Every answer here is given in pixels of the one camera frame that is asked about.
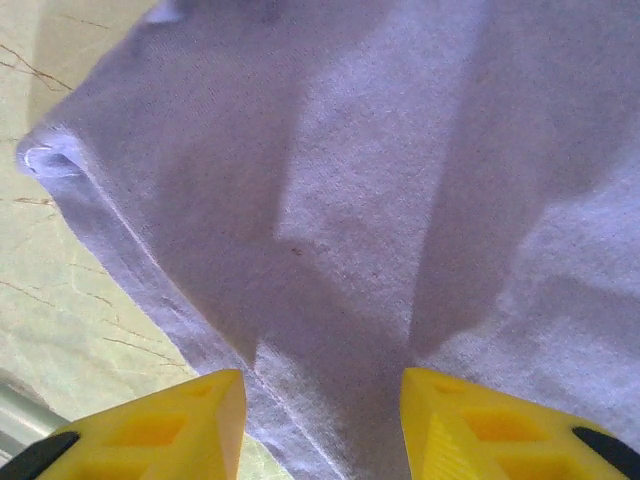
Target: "marble floor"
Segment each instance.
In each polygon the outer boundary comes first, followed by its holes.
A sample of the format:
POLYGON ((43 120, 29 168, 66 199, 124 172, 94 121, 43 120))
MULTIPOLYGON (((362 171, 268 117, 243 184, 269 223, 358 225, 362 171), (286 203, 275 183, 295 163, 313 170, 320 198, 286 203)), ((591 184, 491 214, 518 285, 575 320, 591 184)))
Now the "marble floor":
MULTIPOLYGON (((195 375, 13 165, 29 126, 151 4, 0 1, 0 380, 71 420, 195 375)), ((239 478, 290 477, 246 437, 239 478)))

